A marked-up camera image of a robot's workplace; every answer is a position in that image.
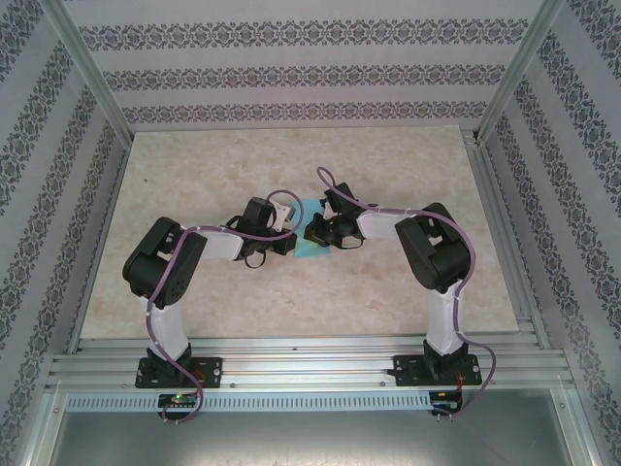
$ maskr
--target robotic arm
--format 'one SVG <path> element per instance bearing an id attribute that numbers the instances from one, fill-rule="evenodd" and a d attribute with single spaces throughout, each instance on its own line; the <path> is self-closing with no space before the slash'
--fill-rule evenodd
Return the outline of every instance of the robotic arm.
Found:
<path id="1" fill-rule="evenodd" d="M 346 183 L 335 188 L 353 198 Z M 437 382 L 454 381 L 456 372 L 468 359 L 468 345 L 459 338 L 453 325 L 457 288 L 471 267 L 468 248 L 461 236 L 446 223 L 429 216 L 369 211 L 337 195 L 333 189 L 324 194 L 324 215 L 314 215 L 305 230 L 305 239 L 342 250 L 351 249 L 346 246 L 350 239 L 359 241 L 359 246 L 366 240 L 399 241 L 411 271 L 427 288 L 429 326 L 424 342 L 424 368 L 417 371 L 419 374 L 429 371 Z M 452 220 L 440 203 L 422 211 Z M 458 315 L 459 326 L 462 315 Z"/>
<path id="2" fill-rule="evenodd" d="M 226 227 L 198 230 L 187 235 L 170 275 L 153 300 L 148 324 L 155 338 L 149 344 L 147 358 L 141 360 L 137 386 L 185 386 L 188 383 L 192 386 L 186 376 L 168 362 L 166 355 L 186 371 L 200 373 L 204 386 L 207 380 L 218 385 L 218 377 L 208 378 L 199 370 L 200 367 L 195 367 L 197 361 L 192 361 L 191 346 L 183 330 L 180 299 L 199 261 L 243 260 L 250 267 L 247 259 L 255 253 L 263 254 L 262 265 L 268 250 L 281 255 L 293 250 L 297 236 L 285 227 L 294 213 L 291 206 L 253 197 L 244 213 L 231 218 Z M 169 218 L 159 218 L 125 262 L 123 278 L 129 282 L 131 291 L 139 296 L 147 315 L 148 298 L 161 281 L 169 265 L 170 254 L 178 247 L 185 230 Z M 290 233 L 289 236 L 280 240 L 261 241 L 287 233 Z"/>

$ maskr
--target black mounting bracket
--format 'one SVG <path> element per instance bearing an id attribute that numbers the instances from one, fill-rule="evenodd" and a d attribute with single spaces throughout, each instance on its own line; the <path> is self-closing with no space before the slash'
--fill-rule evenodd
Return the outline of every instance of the black mounting bracket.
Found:
<path id="1" fill-rule="evenodd" d="M 481 385 L 478 359 L 468 354 L 468 345 L 447 356 L 438 354 L 424 342 L 425 354 L 403 354 L 392 358 L 393 369 L 387 371 L 397 386 Z"/>
<path id="2" fill-rule="evenodd" d="M 203 388 L 220 388 L 221 357 L 193 357 L 191 346 L 177 363 L 198 379 Z M 136 374 L 136 388 L 196 388 L 196 385 L 168 361 L 147 349 L 148 357 L 141 358 Z"/>

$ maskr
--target patterned wallpaper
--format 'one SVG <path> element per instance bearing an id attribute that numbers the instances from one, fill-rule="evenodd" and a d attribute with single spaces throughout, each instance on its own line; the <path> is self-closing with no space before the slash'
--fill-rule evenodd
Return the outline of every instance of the patterned wallpaper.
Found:
<path id="1" fill-rule="evenodd" d="M 0 1 L 0 465 L 67 348 L 125 151 L 41 7 Z"/>
<path id="2" fill-rule="evenodd" d="M 133 129 L 149 131 L 475 129 L 540 0 L 260 4 L 65 2 Z"/>
<path id="3" fill-rule="evenodd" d="M 621 464 L 621 9 L 568 1 L 487 141 L 554 346 Z"/>

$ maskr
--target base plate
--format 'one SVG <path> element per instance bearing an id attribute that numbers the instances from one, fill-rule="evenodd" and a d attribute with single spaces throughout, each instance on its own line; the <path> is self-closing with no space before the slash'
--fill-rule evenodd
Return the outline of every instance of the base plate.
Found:
<path id="1" fill-rule="evenodd" d="M 183 382 L 172 385 L 167 381 L 152 379 L 147 371 L 150 366 L 148 357 L 143 357 L 138 363 L 138 373 L 136 374 L 136 388 L 195 388 L 194 383 L 185 378 Z M 221 357 L 192 357 L 190 361 L 190 373 L 194 376 L 200 374 L 199 382 L 203 388 L 220 388 L 222 380 L 222 358 Z"/>
<path id="2" fill-rule="evenodd" d="M 394 376 L 397 386 L 457 385 L 459 374 L 463 378 L 463 385 L 481 385 L 483 382 L 478 359 L 474 354 L 468 354 L 459 366 L 452 368 L 439 380 L 434 379 L 425 367 L 423 357 L 422 354 L 405 354 L 392 358 L 394 369 L 388 371 L 388 374 Z"/>

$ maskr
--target perforated metal strip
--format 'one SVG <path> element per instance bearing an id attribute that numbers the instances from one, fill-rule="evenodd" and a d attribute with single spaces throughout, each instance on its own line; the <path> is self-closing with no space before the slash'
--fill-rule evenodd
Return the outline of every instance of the perforated metal strip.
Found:
<path id="1" fill-rule="evenodd" d="M 72 394 L 69 413 L 144 413 L 157 411 L 159 393 Z M 428 410 L 428 391 L 365 393 L 206 393 L 204 412 L 326 412 Z M 171 408 L 173 411 L 191 411 Z"/>

